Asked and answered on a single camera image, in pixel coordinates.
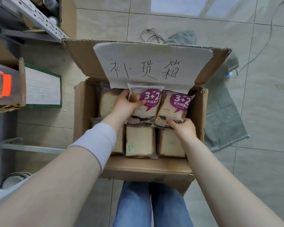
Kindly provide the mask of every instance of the person's left hand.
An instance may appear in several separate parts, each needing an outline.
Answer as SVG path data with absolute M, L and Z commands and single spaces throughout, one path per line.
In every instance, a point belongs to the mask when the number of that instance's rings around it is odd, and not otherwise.
M 112 114 L 121 119 L 123 122 L 127 120 L 127 118 L 133 113 L 133 111 L 144 105 L 146 103 L 146 99 L 137 101 L 135 103 L 131 103 L 128 101 L 127 97 L 129 94 L 129 90 L 124 90 L 115 100 L 114 108 L 112 110 Z

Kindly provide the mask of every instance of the white wristband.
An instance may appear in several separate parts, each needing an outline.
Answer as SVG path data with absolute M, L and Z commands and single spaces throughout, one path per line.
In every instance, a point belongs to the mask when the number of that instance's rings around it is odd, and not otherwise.
M 114 129 L 106 123 L 98 123 L 92 129 L 87 130 L 71 146 L 80 146 L 89 150 L 98 160 L 101 166 L 101 173 L 107 160 L 114 149 L 117 140 Z

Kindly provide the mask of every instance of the blue jeans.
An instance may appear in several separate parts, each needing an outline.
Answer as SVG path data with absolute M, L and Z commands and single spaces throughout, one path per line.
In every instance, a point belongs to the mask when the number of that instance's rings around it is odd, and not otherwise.
M 124 182 L 113 227 L 193 227 L 182 195 L 160 183 Z

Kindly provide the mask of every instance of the green sticker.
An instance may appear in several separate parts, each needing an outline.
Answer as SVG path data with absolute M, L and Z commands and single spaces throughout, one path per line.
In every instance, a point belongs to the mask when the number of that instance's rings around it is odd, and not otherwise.
M 135 147 L 133 144 L 126 144 L 126 153 L 133 154 L 135 152 Z

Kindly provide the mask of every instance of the person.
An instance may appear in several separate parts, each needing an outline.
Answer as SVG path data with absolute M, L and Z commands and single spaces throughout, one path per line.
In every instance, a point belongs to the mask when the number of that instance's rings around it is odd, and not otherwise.
M 116 134 L 133 110 L 128 90 L 112 112 L 33 175 L 0 205 L 0 226 L 73 226 L 110 156 Z M 190 119 L 167 119 L 186 152 L 189 165 L 219 226 L 284 226 L 270 208 L 237 180 L 197 138 Z M 124 182 L 115 227 L 193 226 L 178 191 L 159 183 Z

